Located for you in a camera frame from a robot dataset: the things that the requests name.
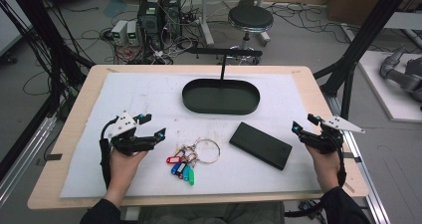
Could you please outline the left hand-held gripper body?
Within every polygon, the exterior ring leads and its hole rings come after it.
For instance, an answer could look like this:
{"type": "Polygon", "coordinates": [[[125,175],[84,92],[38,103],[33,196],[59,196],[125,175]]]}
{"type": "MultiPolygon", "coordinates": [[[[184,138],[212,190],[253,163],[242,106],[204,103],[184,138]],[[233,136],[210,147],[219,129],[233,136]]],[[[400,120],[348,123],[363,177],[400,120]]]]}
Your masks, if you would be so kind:
{"type": "Polygon", "coordinates": [[[138,137],[135,135],[138,124],[133,118],[134,116],[124,111],[116,118],[114,127],[107,135],[110,145],[127,156],[152,150],[156,146],[156,142],[151,140],[152,136],[138,137]]]}

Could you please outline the black round stool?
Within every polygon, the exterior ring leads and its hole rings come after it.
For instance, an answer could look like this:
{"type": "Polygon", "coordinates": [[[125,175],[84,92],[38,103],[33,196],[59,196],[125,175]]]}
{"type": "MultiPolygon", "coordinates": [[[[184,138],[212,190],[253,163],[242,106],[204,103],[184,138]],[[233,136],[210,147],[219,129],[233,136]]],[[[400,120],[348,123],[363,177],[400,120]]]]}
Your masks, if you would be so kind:
{"type": "Polygon", "coordinates": [[[262,7],[238,5],[229,11],[228,22],[232,27],[245,33],[242,44],[231,47],[231,50],[254,51],[249,46],[250,35],[267,32],[273,26],[274,18],[262,7]]]}

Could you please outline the person's grey trousers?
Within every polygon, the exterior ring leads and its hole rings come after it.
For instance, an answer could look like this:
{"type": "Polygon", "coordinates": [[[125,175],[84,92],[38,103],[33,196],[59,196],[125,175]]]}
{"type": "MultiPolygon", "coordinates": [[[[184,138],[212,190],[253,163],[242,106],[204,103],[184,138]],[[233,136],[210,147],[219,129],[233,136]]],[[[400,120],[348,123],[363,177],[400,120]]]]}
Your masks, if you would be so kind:
{"type": "Polygon", "coordinates": [[[280,201],[144,207],[138,224],[285,224],[280,201]]]}

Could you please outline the grey bench power supply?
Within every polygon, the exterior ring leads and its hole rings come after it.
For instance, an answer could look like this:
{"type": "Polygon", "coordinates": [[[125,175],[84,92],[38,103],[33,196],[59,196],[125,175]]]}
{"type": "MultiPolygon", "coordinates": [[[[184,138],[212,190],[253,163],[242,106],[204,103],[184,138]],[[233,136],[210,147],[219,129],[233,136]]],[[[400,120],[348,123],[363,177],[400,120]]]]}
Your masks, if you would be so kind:
{"type": "Polygon", "coordinates": [[[127,41],[127,22],[125,20],[118,21],[111,29],[113,40],[117,46],[123,46],[127,41]]]}
{"type": "Polygon", "coordinates": [[[138,29],[137,29],[137,22],[136,21],[128,21],[126,27],[126,34],[128,43],[131,46],[138,46],[139,45],[139,37],[138,37],[138,29]]]}

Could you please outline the black metal frame post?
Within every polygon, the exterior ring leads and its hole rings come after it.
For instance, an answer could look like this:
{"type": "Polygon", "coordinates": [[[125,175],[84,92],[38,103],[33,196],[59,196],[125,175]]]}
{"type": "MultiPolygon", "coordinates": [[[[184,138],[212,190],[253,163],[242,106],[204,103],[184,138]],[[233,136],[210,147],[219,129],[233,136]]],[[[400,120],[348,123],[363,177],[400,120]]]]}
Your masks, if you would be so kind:
{"type": "Polygon", "coordinates": [[[393,13],[403,0],[378,0],[356,36],[344,54],[332,65],[314,73],[315,79],[329,75],[327,81],[320,86],[321,91],[329,98],[335,98],[337,91],[343,87],[340,116],[348,119],[354,70],[366,50],[378,33],[384,28],[393,13]]]}

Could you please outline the aluminium rail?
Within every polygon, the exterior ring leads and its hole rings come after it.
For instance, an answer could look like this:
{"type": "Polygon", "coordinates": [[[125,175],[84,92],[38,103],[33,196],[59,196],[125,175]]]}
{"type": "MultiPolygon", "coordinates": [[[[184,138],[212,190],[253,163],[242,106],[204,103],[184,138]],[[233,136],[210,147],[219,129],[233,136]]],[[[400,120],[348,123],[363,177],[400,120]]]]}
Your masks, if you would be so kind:
{"type": "Polygon", "coordinates": [[[6,172],[5,177],[0,181],[0,209],[7,202],[17,184],[28,170],[31,162],[49,138],[56,123],[57,116],[55,114],[51,117],[45,117],[30,136],[29,140],[25,142],[23,150],[13,162],[11,168],[6,172]]]}
{"type": "Polygon", "coordinates": [[[359,172],[368,189],[368,194],[364,197],[364,201],[370,216],[372,217],[375,224],[391,224],[383,203],[377,193],[376,187],[372,181],[372,178],[370,177],[370,173],[365,165],[363,156],[359,150],[353,132],[346,130],[344,132],[344,140],[348,146],[348,149],[353,155],[355,164],[357,165],[357,168],[359,169],[359,172]]]}

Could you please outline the white desk leg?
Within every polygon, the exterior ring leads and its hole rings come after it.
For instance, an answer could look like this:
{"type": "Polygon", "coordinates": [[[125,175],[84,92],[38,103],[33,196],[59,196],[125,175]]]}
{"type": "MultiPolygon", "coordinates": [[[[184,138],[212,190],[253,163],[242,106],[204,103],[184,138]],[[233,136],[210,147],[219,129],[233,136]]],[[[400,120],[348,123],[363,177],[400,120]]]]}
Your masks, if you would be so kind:
{"type": "Polygon", "coordinates": [[[204,36],[206,46],[213,47],[214,46],[214,39],[212,37],[210,28],[207,23],[207,0],[201,0],[201,7],[202,7],[202,15],[199,19],[200,26],[202,30],[202,34],[204,36]]]}

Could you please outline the black T-shaped stand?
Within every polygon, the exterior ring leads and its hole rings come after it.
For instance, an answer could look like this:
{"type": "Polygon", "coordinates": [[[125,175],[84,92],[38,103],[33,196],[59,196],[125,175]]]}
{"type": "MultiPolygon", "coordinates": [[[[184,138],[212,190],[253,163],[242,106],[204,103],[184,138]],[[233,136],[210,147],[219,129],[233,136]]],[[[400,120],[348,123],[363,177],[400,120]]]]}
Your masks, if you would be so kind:
{"type": "Polygon", "coordinates": [[[225,69],[226,69],[226,61],[229,56],[234,57],[243,57],[243,56],[252,56],[252,57],[261,57],[263,55],[262,51],[252,51],[252,50],[234,50],[234,49],[216,49],[216,48],[197,48],[192,47],[187,49],[188,53],[196,54],[199,56],[200,54],[206,55],[222,55],[223,56],[223,63],[220,73],[220,79],[223,80],[225,76],[225,69]]]}

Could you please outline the white platform board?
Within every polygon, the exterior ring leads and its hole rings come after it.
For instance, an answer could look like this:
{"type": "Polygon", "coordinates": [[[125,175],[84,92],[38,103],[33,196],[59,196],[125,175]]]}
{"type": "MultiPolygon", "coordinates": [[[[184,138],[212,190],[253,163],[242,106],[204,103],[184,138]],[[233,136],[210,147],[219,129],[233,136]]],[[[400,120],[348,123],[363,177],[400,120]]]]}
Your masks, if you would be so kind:
{"type": "Polygon", "coordinates": [[[422,123],[422,103],[412,99],[398,84],[379,75],[381,63],[388,56],[390,53],[367,51],[359,67],[390,120],[422,123]]]}

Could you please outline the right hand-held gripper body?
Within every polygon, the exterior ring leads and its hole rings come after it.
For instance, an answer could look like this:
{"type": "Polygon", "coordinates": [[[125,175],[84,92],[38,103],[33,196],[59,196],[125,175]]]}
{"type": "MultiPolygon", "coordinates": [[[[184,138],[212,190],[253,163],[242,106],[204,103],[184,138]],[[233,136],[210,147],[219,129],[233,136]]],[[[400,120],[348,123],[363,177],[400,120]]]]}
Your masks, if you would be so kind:
{"type": "Polygon", "coordinates": [[[343,131],[349,130],[365,133],[363,128],[338,115],[334,115],[328,120],[322,118],[322,123],[318,126],[320,127],[320,134],[314,134],[304,130],[302,143],[317,149],[322,154],[332,153],[342,149],[343,131]]]}

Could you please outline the person's left hand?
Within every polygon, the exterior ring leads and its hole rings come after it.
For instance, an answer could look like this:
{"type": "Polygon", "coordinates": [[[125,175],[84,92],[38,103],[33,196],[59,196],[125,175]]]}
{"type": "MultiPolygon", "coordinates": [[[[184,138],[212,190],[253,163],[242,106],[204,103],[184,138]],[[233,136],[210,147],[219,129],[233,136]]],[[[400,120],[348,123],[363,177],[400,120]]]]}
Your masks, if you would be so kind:
{"type": "Polygon", "coordinates": [[[127,189],[136,175],[140,162],[147,156],[147,151],[127,156],[117,150],[110,154],[109,189],[127,189]]]}

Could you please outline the black computer tower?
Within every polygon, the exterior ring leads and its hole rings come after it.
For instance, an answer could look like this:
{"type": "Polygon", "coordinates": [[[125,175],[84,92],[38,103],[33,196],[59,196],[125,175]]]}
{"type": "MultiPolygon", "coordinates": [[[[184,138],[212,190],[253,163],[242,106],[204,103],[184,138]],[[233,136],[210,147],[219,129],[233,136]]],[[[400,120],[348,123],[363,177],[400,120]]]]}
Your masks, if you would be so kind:
{"type": "Polygon", "coordinates": [[[159,2],[140,0],[137,20],[142,35],[143,46],[150,51],[161,51],[163,44],[163,13],[159,2]]]}
{"type": "Polygon", "coordinates": [[[181,0],[163,0],[164,28],[168,38],[181,35],[180,5],[181,0]]]}

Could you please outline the white table mat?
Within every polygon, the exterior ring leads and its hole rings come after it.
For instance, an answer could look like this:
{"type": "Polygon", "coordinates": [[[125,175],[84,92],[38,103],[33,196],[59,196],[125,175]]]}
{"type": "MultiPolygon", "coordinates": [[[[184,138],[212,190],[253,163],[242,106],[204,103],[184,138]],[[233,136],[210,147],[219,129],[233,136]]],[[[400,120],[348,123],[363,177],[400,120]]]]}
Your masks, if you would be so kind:
{"type": "Polygon", "coordinates": [[[73,154],[61,195],[101,197],[106,192],[99,140],[109,133],[110,120],[127,111],[152,115],[139,126],[139,136],[166,128],[166,138],[142,160],[128,190],[131,196],[317,192],[313,161],[292,132],[293,121],[312,126],[295,81],[290,75],[245,74],[240,80],[256,86],[261,100],[247,115],[202,114],[188,110],[182,89],[192,74],[113,73],[104,85],[73,154]],[[230,144],[245,122],[293,149],[279,170],[230,144]]]}

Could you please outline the black oval tray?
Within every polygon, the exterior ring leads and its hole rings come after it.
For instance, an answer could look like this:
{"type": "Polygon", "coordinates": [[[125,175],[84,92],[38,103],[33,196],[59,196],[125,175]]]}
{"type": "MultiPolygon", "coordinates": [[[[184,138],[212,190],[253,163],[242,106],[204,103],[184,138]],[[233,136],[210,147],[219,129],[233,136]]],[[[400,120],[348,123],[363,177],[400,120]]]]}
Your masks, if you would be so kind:
{"type": "Polygon", "coordinates": [[[182,90],[184,105],[198,113],[249,114],[256,110],[260,99],[253,84],[239,80],[196,79],[182,90]]]}

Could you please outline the black power bank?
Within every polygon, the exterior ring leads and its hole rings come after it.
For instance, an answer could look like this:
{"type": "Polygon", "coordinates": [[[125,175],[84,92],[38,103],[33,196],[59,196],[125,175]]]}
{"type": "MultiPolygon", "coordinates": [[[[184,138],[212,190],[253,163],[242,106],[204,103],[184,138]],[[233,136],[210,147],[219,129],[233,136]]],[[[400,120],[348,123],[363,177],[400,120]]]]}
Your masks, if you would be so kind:
{"type": "Polygon", "coordinates": [[[293,147],[261,130],[241,122],[229,142],[267,164],[283,170],[293,147]]]}

